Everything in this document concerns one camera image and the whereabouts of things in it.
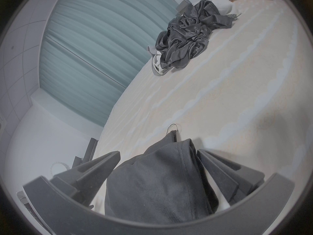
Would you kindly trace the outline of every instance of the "curtain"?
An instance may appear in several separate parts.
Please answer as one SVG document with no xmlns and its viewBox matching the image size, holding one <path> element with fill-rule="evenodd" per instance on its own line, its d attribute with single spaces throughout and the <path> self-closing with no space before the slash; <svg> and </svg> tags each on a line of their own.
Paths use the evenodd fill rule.
<svg viewBox="0 0 313 235">
<path fill-rule="evenodd" d="M 104 126 L 177 6 L 174 0 L 59 0 L 41 45 L 40 87 Z"/>
</svg>

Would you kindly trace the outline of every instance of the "clothing pile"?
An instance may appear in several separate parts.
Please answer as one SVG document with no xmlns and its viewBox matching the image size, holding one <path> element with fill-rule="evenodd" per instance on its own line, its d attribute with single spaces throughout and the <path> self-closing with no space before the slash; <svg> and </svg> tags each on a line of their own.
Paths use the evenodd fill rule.
<svg viewBox="0 0 313 235">
<path fill-rule="evenodd" d="M 230 1 L 218 0 L 221 11 L 229 11 Z M 185 68 L 190 59 L 201 54 L 209 43 L 214 29 L 232 27 L 236 14 L 221 15 L 212 1 L 201 0 L 188 4 L 182 16 L 169 22 L 167 30 L 159 34 L 155 46 L 148 46 L 152 56 L 152 71 L 156 76 L 165 75 L 171 68 Z"/>
<path fill-rule="evenodd" d="M 216 212 L 218 199 L 196 149 L 176 131 L 144 154 L 122 163 L 106 182 L 106 215 L 150 224 L 171 224 Z"/>
</svg>

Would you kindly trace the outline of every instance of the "mattress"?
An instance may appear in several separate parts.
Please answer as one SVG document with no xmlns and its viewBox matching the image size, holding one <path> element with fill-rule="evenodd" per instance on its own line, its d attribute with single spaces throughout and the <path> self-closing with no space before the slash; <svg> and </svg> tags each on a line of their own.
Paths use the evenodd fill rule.
<svg viewBox="0 0 313 235">
<path fill-rule="evenodd" d="M 282 0 L 234 2 L 242 14 L 233 27 L 214 30 L 186 68 L 157 77 L 151 60 L 144 65 L 113 107 L 94 158 L 118 150 L 122 163 L 175 123 L 178 140 L 191 138 L 196 149 L 262 171 L 265 179 L 275 172 L 292 179 L 284 215 L 312 171 L 312 46 Z M 102 214 L 104 197 L 105 183 L 93 201 Z"/>
</svg>

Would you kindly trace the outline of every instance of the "bed sheet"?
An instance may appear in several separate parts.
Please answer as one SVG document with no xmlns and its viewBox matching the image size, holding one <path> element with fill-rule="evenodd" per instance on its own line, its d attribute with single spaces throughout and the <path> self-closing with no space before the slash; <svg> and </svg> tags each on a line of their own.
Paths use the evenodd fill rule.
<svg viewBox="0 0 313 235">
<path fill-rule="evenodd" d="M 284 216 L 312 171 L 312 47 L 282 0 L 236 0 L 231 29 L 214 30 L 185 69 L 154 76 L 149 61 L 115 104 L 94 158 L 142 154 L 178 126 L 197 149 L 295 181 Z M 213 188 L 216 188 L 208 175 Z M 217 190 L 221 206 L 228 207 Z M 104 213 L 105 183 L 93 204 Z"/>
</svg>

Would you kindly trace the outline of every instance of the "black fabric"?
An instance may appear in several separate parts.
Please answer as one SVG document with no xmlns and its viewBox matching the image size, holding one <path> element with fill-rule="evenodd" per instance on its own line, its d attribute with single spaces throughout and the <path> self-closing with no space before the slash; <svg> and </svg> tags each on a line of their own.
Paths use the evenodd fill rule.
<svg viewBox="0 0 313 235">
<path fill-rule="evenodd" d="M 171 224 L 216 212 L 218 199 L 191 141 L 176 131 L 117 167 L 107 179 L 105 214 L 125 220 Z"/>
<path fill-rule="evenodd" d="M 233 19 L 220 15 L 211 1 L 189 4 L 186 12 L 170 21 L 156 40 L 155 47 L 162 53 L 161 68 L 185 68 L 190 59 L 207 48 L 212 30 L 231 28 L 232 23 Z"/>
</svg>

